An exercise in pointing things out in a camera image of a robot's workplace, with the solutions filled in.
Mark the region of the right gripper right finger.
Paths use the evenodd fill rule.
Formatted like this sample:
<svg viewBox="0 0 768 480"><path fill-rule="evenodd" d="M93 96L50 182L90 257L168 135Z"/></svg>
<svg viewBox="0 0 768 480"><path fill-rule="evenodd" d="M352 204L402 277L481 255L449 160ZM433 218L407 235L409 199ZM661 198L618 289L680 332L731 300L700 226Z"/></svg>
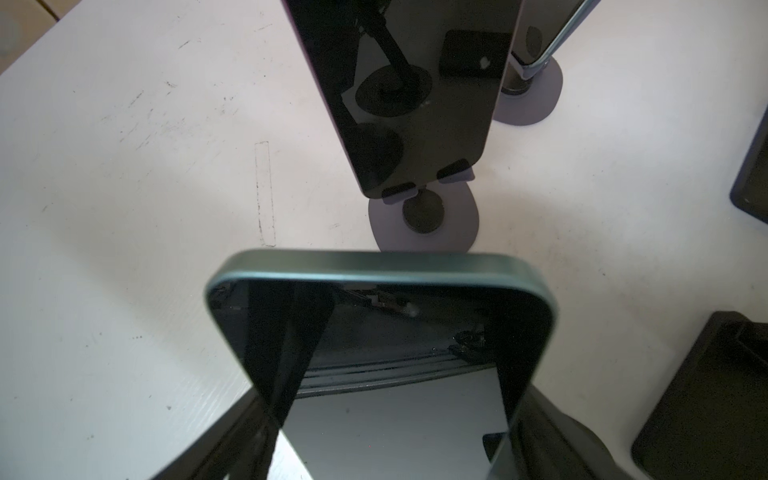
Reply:
<svg viewBox="0 0 768 480"><path fill-rule="evenodd" d="M485 436L489 479L628 479L607 446L531 386L505 432Z"/></svg>

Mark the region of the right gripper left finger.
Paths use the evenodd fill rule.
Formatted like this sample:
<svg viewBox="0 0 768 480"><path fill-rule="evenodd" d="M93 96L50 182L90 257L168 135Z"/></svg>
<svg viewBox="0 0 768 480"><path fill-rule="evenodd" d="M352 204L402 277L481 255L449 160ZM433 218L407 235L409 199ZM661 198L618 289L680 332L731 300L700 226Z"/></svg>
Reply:
<svg viewBox="0 0 768 480"><path fill-rule="evenodd" d="M266 480L278 433L269 407L252 388L154 478Z"/></svg>

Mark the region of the green phone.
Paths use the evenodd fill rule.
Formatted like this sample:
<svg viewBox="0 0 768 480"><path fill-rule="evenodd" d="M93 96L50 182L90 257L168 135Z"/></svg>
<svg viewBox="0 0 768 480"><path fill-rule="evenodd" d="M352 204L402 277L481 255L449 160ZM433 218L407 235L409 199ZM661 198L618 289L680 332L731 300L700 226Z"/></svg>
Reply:
<svg viewBox="0 0 768 480"><path fill-rule="evenodd" d="M309 479L479 479L558 307L495 254L249 250L205 303Z"/></svg>

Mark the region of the front right black stand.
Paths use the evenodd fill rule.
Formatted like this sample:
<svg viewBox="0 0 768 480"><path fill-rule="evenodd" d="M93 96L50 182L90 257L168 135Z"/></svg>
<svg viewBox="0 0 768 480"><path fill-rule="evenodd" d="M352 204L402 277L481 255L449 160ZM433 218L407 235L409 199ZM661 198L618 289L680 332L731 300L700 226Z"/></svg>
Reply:
<svg viewBox="0 0 768 480"><path fill-rule="evenodd" d="M636 437L651 479L767 476L767 326L711 315Z"/></svg>

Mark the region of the purple round stand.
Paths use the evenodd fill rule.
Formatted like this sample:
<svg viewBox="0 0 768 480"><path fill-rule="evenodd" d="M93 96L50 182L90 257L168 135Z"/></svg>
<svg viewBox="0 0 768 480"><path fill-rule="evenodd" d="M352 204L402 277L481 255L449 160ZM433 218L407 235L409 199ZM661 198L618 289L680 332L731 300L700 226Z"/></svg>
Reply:
<svg viewBox="0 0 768 480"><path fill-rule="evenodd" d="M465 253L480 227L466 182L433 182L394 203L371 200L368 218L378 248L394 252Z"/></svg>

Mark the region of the back left round stand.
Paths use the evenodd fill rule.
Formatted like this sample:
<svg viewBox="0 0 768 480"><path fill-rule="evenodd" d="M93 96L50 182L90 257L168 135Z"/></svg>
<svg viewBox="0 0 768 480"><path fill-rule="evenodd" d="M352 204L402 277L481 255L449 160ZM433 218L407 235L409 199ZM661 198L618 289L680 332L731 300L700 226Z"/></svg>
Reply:
<svg viewBox="0 0 768 480"><path fill-rule="evenodd" d="M493 119L512 126L530 126L555 109L563 87L562 69L551 58L530 80L523 80L510 66L498 96Z"/></svg>

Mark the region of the back left phone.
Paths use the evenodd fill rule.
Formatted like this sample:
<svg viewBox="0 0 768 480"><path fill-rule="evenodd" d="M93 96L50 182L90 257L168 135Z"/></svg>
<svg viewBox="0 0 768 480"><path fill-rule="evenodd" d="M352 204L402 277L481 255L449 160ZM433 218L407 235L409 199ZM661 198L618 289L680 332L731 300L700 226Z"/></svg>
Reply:
<svg viewBox="0 0 768 480"><path fill-rule="evenodd" d="M524 67L539 67L598 4L597 0L523 1L512 43L512 55Z"/></svg>

